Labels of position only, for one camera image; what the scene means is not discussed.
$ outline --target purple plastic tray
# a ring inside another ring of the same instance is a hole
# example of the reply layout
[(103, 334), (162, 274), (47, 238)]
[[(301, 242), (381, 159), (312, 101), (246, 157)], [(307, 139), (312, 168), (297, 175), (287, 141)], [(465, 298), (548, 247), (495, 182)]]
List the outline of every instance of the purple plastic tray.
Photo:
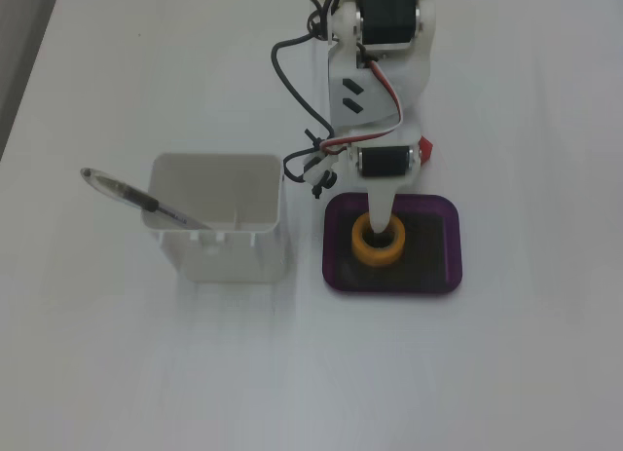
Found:
[(392, 212), (403, 220), (407, 243), (401, 261), (368, 268), (350, 251), (352, 221), (368, 211), (368, 195), (335, 197), (324, 215), (322, 274), (335, 290), (358, 293), (444, 294), (462, 279), (458, 212), (445, 198), (396, 195)]

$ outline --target yellow ring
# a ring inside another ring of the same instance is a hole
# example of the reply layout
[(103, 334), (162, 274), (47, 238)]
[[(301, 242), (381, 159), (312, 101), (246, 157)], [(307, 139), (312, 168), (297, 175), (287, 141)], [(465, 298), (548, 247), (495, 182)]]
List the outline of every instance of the yellow ring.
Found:
[(405, 226), (395, 215), (389, 218), (387, 230), (393, 232), (393, 242), (386, 248), (374, 248), (363, 240), (363, 234), (371, 229), (370, 213), (359, 216), (352, 226), (352, 253), (366, 266), (381, 268), (398, 261), (405, 249)]

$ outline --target pen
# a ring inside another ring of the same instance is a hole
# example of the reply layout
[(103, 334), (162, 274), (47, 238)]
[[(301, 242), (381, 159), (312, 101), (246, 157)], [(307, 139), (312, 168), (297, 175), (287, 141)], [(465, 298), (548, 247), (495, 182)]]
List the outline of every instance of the pen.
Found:
[(120, 181), (103, 171), (95, 169), (81, 169), (80, 174), (90, 186), (100, 193), (121, 201), (127, 205), (137, 206), (147, 212), (153, 212), (166, 220), (175, 223), (179, 227), (187, 230), (210, 230), (205, 224), (197, 219), (190, 217), (171, 206), (167, 206), (156, 198), (133, 188), (123, 181)]

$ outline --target white surface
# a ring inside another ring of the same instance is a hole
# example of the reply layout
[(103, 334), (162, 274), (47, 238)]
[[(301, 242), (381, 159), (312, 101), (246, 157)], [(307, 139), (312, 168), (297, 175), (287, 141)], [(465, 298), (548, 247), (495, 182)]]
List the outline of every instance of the white surface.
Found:
[(419, 191), (464, 279), (417, 301), (325, 288), (306, 186), (288, 281), (193, 287), (79, 177), (307, 145), (269, 62), (305, 0), (58, 0), (0, 164), (2, 448), (618, 449), (622, 1), (436, 0)]

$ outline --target white plastic box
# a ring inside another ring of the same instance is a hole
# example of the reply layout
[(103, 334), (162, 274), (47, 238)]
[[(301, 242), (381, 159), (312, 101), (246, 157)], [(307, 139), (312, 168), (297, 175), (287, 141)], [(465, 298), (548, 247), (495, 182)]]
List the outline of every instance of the white plastic box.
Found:
[(142, 220), (173, 266), (193, 282), (277, 282), (288, 234), (281, 160), (270, 155), (163, 154), (149, 194), (213, 230)]

